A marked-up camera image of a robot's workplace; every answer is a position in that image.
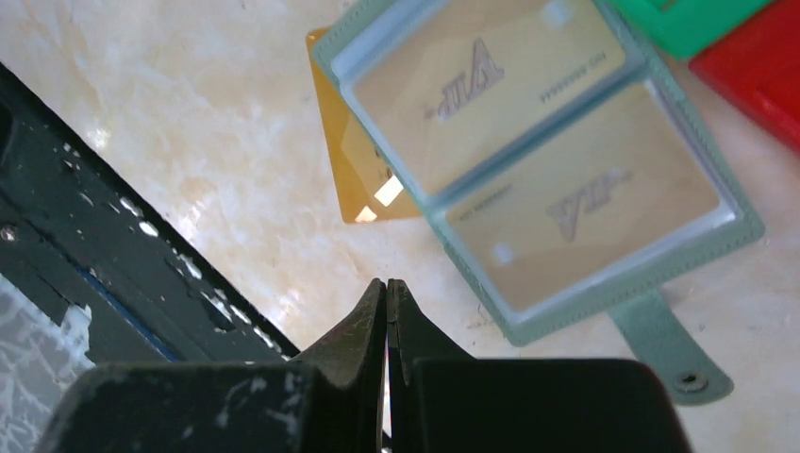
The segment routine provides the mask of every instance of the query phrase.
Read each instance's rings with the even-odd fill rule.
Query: screw
[[[13,243],[17,240],[17,229],[11,225],[3,225],[0,227],[0,239],[7,243]]]

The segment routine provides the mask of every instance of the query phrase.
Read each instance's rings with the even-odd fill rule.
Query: gold card
[[[624,64],[592,1],[458,0],[352,94],[436,194]]]
[[[354,224],[417,217],[420,212],[411,197],[377,153],[358,119],[310,58],[311,48],[327,30],[309,32],[306,46],[342,219]]]
[[[523,311],[718,208],[726,209],[718,191],[638,83],[446,219],[509,307]]]

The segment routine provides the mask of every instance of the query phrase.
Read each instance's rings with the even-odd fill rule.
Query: card holder strap
[[[650,366],[673,402],[712,403],[733,392],[733,381],[675,318],[659,290],[608,311],[636,359]]]

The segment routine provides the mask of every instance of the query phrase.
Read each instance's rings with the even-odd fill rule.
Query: vip card
[[[436,194],[624,65],[591,1],[458,0],[342,90]]]
[[[611,97],[446,214],[513,311],[585,289],[725,219],[730,208],[649,82]]]

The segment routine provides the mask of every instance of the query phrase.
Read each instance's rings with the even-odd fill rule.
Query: marble surface
[[[0,60],[301,348],[371,277],[401,277],[477,356],[630,357],[605,315],[513,348],[424,220],[342,222],[304,37],[347,6],[4,0]],[[679,412],[700,452],[800,451],[800,159],[675,71],[768,228],[666,286],[736,382]]]

